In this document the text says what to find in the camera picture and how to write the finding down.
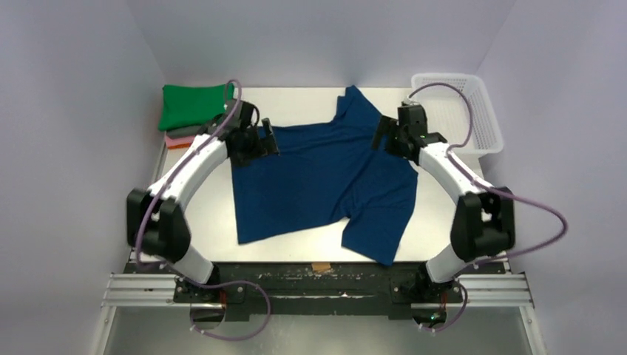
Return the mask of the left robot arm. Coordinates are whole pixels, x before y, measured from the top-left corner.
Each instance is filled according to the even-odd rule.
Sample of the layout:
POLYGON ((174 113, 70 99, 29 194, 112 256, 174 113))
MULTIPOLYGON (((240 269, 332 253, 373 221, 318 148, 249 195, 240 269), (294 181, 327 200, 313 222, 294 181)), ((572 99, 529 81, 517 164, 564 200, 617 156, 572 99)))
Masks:
POLYGON ((226 112, 202 124, 190 147, 158 180, 126 197, 127 243, 135 262, 148 268, 144 255, 169 267, 179 279, 181 294, 212 302, 232 281, 220 279, 218 266, 192 245, 186 208, 209 175, 222 163, 242 167, 252 160, 278 155, 271 122, 257 106, 231 99, 226 112))

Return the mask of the blue t-shirt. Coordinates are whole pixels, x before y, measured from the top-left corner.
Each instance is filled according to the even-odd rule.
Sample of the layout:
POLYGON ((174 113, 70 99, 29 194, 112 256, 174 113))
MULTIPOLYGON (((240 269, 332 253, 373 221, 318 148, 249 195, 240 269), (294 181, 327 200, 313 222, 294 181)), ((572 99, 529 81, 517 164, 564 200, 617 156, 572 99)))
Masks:
POLYGON ((232 170, 239 243, 348 223, 342 246, 393 263, 416 204, 417 171, 371 147, 380 111, 354 86, 328 123, 278 126, 278 155, 232 170))

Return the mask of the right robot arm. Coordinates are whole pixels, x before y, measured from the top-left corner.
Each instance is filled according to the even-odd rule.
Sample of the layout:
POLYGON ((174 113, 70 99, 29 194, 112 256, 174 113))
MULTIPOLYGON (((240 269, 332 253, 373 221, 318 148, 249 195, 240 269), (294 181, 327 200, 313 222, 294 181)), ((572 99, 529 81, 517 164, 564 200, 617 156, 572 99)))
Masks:
POLYGON ((431 175, 455 203, 450 243, 422 263, 414 283, 404 293, 416 300, 432 301, 452 288, 453 281, 470 263, 495 257, 515 244, 514 206, 502 197, 507 187, 483 181, 453 152, 439 132, 428 132, 423 106, 403 104, 397 118, 380 117, 373 149, 384 145, 393 156, 411 160, 431 175))

